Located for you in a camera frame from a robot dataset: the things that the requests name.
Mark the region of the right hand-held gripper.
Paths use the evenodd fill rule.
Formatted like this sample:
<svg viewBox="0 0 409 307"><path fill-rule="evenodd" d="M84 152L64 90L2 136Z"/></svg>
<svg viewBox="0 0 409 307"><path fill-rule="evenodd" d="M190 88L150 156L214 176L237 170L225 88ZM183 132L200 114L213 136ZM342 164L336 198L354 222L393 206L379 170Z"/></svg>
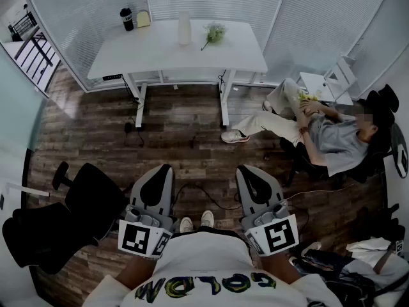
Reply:
<svg viewBox="0 0 409 307"><path fill-rule="evenodd" d="M276 178L260 168L239 165L236 185L245 217L244 235L259 256L271 256L299 243L297 220L288 211Z"/></svg>

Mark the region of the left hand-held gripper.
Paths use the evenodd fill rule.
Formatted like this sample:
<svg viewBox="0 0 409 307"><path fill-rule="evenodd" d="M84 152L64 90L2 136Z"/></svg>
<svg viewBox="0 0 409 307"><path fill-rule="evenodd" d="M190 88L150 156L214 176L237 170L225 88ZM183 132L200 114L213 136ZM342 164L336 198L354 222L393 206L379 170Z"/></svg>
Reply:
<svg viewBox="0 0 409 307"><path fill-rule="evenodd" d="M125 219L119 220L118 249L159 259L174 232L176 218L168 216L173 201L173 168L163 164L146 172L132 188Z"/></svg>

